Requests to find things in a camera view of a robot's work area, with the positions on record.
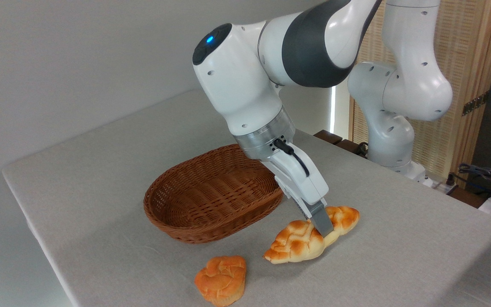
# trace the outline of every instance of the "bread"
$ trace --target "bread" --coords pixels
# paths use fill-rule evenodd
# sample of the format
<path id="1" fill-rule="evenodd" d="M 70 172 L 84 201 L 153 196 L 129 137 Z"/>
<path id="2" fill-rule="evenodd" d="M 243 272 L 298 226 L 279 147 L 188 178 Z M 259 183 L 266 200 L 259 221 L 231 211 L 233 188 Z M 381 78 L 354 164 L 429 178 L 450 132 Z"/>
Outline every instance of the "bread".
<path id="1" fill-rule="evenodd" d="M 196 275 L 194 284 L 206 301 L 217 307 L 228 306 L 244 294 L 245 263 L 240 256 L 211 258 Z"/>
<path id="2" fill-rule="evenodd" d="M 329 235 L 322 237 L 310 220 L 292 221 L 276 235 L 263 257 L 273 264 L 314 259 L 339 236 L 351 231 L 360 218 L 359 211 L 347 206 L 328 206 L 325 210 L 334 228 Z"/>

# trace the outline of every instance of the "black stripe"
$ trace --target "black stripe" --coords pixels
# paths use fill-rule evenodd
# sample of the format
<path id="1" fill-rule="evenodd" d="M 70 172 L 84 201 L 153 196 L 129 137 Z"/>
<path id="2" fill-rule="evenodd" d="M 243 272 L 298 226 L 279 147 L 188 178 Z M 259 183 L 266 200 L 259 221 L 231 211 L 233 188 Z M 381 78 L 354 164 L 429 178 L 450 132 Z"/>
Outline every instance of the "black stripe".
<path id="1" fill-rule="evenodd" d="M 332 15 L 350 0 L 330 0 L 309 8 L 298 15 L 289 26 L 283 40 L 281 57 L 285 72 L 298 85 L 331 87 L 342 82 L 351 71 L 336 66 L 325 47 L 325 28 Z M 363 25 L 361 40 L 381 0 L 377 0 Z"/>

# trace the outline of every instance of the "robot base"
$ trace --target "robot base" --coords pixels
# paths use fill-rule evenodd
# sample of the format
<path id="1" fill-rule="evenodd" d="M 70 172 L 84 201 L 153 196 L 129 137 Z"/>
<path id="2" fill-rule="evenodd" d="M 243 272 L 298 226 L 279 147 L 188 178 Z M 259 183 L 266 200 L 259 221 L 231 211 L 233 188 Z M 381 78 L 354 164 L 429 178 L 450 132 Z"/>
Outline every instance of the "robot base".
<path id="1" fill-rule="evenodd" d="M 432 187 L 433 181 L 425 175 L 425 167 L 423 165 L 410 161 L 409 163 L 399 167 L 388 167 L 388 169 L 400 173 L 414 181 L 417 181 L 425 186 Z"/>

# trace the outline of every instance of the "white wall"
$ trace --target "white wall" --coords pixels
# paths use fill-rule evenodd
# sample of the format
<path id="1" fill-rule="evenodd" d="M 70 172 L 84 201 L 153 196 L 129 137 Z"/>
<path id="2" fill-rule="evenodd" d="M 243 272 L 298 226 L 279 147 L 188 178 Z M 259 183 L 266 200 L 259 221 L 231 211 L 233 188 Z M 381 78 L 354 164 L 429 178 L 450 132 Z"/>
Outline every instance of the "white wall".
<path id="1" fill-rule="evenodd" d="M 198 88 L 192 51 L 217 25 L 253 23 L 317 2 L 0 0 L 0 170 Z M 327 129 L 327 90 L 289 93 L 284 103 L 298 128 Z M 311 100 L 308 112 L 297 97 Z M 0 306 L 68 305 L 0 174 Z"/>

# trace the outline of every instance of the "braided bread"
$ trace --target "braided bread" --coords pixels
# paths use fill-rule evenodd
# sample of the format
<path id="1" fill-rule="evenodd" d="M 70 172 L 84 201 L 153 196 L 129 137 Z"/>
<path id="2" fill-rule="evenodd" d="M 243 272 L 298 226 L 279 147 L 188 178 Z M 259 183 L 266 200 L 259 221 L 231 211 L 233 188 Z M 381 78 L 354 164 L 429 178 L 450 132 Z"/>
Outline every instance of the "braided bread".
<path id="1" fill-rule="evenodd" d="M 228 306 L 244 294 L 245 263 L 240 256 L 213 257 L 197 273 L 194 284 L 206 301 L 217 307 Z"/>
<path id="2" fill-rule="evenodd" d="M 276 235 L 275 241 L 263 258 L 273 264 L 314 259 L 339 236 L 351 231 L 360 218 L 359 211 L 347 206 L 328 206 L 325 210 L 334 228 L 329 235 L 322 237 L 310 220 L 292 221 Z"/>

